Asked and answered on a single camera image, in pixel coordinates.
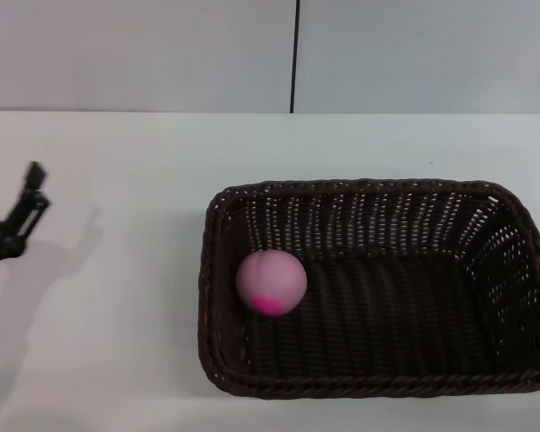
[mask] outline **white table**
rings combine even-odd
[[[0,263],[0,432],[540,431],[540,392],[230,397],[197,358],[203,213],[265,179],[488,179],[540,229],[540,116],[0,112],[0,217],[29,160],[53,205]]]

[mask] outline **pink ball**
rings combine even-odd
[[[248,255],[236,275],[242,301],[271,317],[294,309],[306,293],[307,284],[301,262],[282,250],[258,250]]]

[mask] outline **dark brown wicker basket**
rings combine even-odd
[[[269,319],[239,301],[240,261],[288,251],[309,288]],[[199,352],[220,389],[264,399],[540,390],[540,235],[484,182],[262,183],[206,216]]]

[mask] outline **pink spot on ball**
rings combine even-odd
[[[284,313],[282,302],[271,297],[254,297],[250,302],[254,309],[265,315],[276,316]]]
[[[248,255],[236,274],[240,299],[254,311],[273,317],[294,309],[307,284],[302,263],[282,250],[258,250]]]

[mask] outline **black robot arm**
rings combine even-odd
[[[31,162],[18,202],[4,221],[0,221],[0,260],[19,257],[50,201],[41,191],[46,172]]]

